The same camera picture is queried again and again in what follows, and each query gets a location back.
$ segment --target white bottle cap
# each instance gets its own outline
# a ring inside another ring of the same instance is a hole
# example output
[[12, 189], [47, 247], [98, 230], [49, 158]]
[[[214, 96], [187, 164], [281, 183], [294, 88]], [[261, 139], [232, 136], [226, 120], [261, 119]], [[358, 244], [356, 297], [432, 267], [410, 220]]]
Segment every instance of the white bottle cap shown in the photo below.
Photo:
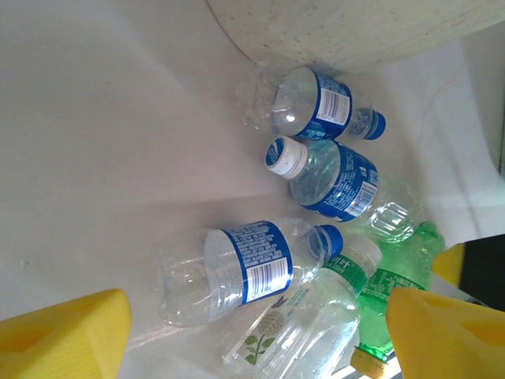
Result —
[[301, 173], [308, 157], [307, 146], [291, 138], [280, 136], [270, 144], [265, 156], [265, 164], [268, 170], [286, 179], [292, 179]]

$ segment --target green bottle label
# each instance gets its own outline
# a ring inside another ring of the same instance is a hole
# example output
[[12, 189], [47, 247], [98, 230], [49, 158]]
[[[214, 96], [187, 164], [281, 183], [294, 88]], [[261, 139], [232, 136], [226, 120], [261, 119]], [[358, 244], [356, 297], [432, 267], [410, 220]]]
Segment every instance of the green bottle label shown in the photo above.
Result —
[[381, 270], [380, 268], [370, 278], [367, 286], [361, 292], [361, 296], [376, 298], [377, 300], [387, 302], [391, 290], [395, 287], [408, 287], [416, 288], [418, 290], [426, 291], [425, 288], [419, 284], [407, 279], [405, 276], [395, 274], [394, 272]]
[[330, 259], [323, 265], [323, 267], [329, 268], [331, 271], [335, 271], [347, 280], [350, 285], [353, 286], [356, 291], [356, 295], [360, 294], [361, 290], [363, 290], [363, 287], [368, 282], [368, 277], [360, 265], [346, 256], [340, 255], [336, 258]]

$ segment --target white surface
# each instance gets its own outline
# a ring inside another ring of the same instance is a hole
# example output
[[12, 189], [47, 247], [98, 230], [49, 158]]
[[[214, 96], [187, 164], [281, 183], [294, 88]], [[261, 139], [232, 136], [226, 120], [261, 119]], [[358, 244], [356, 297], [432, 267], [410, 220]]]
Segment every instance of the white surface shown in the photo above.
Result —
[[[505, 231], [503, 32], [358, 78], [390, 123], [359, 148], [413, 181], [448, 245]], [[253, 65], [203, 0], [5, 1], [0, 50], [0, 319], [120, 287], [134, 316], [120, 378], [226, 378], [215, 339], [231, 319], [162, 325], [149, 249], [299, 210], [264, 167], [271, 137], [231, 106]]]

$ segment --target plastic water bottle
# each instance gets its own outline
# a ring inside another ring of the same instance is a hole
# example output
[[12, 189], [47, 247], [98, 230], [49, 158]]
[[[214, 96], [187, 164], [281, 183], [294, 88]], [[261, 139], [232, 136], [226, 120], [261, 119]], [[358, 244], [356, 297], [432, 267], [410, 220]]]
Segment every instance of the plastic water bottle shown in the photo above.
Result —
[[360, 344], [351, 365], [361, 373], [379, 379], [384, 374], [393, 344], [387, 332], [386, 306], [394, 287], [429, 290], [435, 257], [445, 250], [436, 226], [422, 223], [400, 243], [380, 243], [383, 260], [358, 298], [361, 307]]
[[245, 123], [267, 133], [349, 144], [375, 140], [386, 128], [384, 116], [358, 87], [304, 66], [289, 70], [270, 64], [243, 87]]
[[329, 377], [357, 330], [357, 295], [381, 257], [365, 236], [346, 238], [342, 254], [325, 263], [311, 283], [279, 296], [225, 356], [225, 363], [251, 377]]
[[204, 325], [242, 304], [310, 282], [339, 236], [336, 227], [301, 219], [174, 235], [155, 248], [163, 287], [160, 316], [181, 328]]
[[336, 141], [316, 141], [307, 147], [277, 137], [265, 163], [290, 180], [298, 204], [334, 221], [389, 242], [408, 238], [419, 224], [422, 207], [415, 192]]

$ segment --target blue bottle cap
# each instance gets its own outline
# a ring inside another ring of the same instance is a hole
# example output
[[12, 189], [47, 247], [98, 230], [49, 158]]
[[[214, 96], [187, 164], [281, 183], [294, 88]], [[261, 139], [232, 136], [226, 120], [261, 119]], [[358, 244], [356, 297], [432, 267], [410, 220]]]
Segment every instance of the blue bottle cap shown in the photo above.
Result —
[[365, 136], [365, 140], [376, 140], [383, 135], [386, 130], [386, 118], [375, 110], [372, 110], [372, 128]]
[[324, 262], [338, 257], [344, 247], [344, 238], [339, 229], [333, 225], [319, 225], [316, 229], [325, 250]]

